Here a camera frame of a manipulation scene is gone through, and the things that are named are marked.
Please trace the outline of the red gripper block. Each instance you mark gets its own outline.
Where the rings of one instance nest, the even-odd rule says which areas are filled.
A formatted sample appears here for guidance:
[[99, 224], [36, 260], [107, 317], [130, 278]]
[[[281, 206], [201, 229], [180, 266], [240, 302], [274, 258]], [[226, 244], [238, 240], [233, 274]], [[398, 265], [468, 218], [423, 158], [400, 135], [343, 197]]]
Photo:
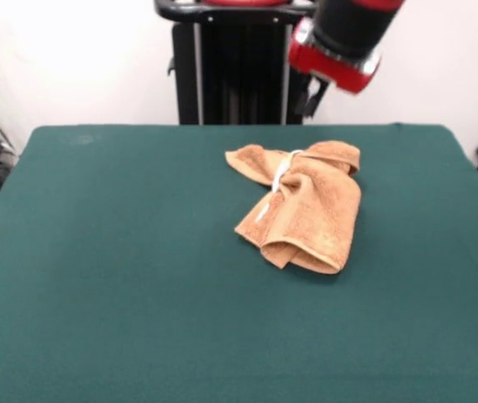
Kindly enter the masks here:
[[[370, 84], [381, 63], [381, 55], [375, 50], [358, 61], [346, 60], [325, 50], [315, 40], [311, 18], [302, 18], [294, 28], [287, 59], [292, 68], [305, 74], [297, 87], [295, 104], [295, 114], [304, 114], [305, 118], [314, 116], [328, 89], [328, 82], [343, 91], [360, 93]], [[322, 80], [311, 96], [310, 75]]]

